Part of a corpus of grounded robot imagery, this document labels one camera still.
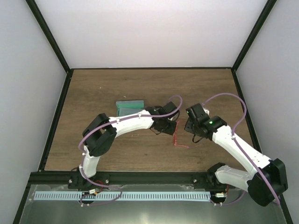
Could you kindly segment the red transparent sunglasses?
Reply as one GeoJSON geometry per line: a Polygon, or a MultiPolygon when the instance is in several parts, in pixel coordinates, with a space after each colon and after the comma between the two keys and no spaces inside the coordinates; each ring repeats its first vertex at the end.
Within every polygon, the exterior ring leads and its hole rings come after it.
{"type": "Polygon", "coordinates": [[[177,125],[176,125],[176,128],[175,128],[175,132],[173,134],[173,145],[176,146],[176,147],[184,147],[184,148],[189,148],[189,146],[186,146],[186,145],[182,145],[182,144],[178,144],[178,127],[179,127],[179,124],[181,123],[181,120],[177,121],[177,125]]]}

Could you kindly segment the blue green glasses case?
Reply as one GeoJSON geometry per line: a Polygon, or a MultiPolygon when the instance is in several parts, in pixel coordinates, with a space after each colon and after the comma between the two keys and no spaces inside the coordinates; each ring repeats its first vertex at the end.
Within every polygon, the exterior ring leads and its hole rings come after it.
{"type": "Polygon", "coordinates": [[[117,116],[126,116],[144,109],[143,100],[116,101],[117,116]]]}

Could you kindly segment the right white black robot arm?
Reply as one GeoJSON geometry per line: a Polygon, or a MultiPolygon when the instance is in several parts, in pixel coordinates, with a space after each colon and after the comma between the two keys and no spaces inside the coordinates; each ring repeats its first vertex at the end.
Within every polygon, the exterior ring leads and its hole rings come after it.
{"type": "Polygon", "coordinates": [[[265,207],[288,189],[285,164],[280,159],[272,160],[255,150],[219,116],[209,117],[209,111],[201,104],[186,109],[188,120],[185,131],[209,139],[231,154],[244,168],[238,170],[224,163],[217,163],[207,170],[208,184],[218,188],[231,185],[249,193],[259,205],[265,207]]]}

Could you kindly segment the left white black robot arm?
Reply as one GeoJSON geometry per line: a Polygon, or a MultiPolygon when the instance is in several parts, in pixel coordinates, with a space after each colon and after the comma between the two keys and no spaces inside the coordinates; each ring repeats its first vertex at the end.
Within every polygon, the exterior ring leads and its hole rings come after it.
{"type": "Polygon", "coordinates": [[[108,152],[116,138],[143,129],[173,135],[177,125],[175,117],[179,114],[179,107],[171,101],[165,106],[146,107],[136,113],[120,117],[99,114],[83,131],[83,139],[78,146],[83,151],[84,157],[78,167],[81,173],[79,183],[86,189],[95,184],[100,157],[108,152]]]}

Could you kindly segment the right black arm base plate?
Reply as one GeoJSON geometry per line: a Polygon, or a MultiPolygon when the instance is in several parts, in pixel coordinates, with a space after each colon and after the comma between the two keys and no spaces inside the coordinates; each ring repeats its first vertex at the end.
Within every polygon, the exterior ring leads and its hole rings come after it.
{"type": "Polygon", "coordinates": [[[230,185],[220,183],[214,174],[209,172],[196,172],[192,174],[191,181],[195,189],[205,189],[206,191],[224,190],[230,185]]]}

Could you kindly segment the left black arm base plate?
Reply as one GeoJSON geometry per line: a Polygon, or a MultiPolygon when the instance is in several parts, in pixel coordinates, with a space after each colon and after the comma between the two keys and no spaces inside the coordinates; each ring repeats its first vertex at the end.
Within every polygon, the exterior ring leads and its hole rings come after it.
{"type": "Polygon", "coordinates": [[[95,175],[90,178],[90,181],[86,180],[81,173],[72,172],[70,175],[68,189],[77,189],[77,190],[90,190],[95,188],[108,188],[108,184],[105,183],[107,179],[106,176],[95,175]]]}

